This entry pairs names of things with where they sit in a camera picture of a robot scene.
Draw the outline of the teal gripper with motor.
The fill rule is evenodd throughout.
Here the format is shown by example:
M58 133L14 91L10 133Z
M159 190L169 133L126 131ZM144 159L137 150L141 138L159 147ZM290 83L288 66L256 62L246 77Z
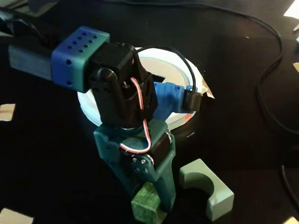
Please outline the teal gripper with motor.
M175 140L164 121L148 123L150 142L143 127L125 130L102 124L94 131L100 158L112 169L130 199L141 188L140 180L157 180L155 188L164 211L176 199L172 173Z

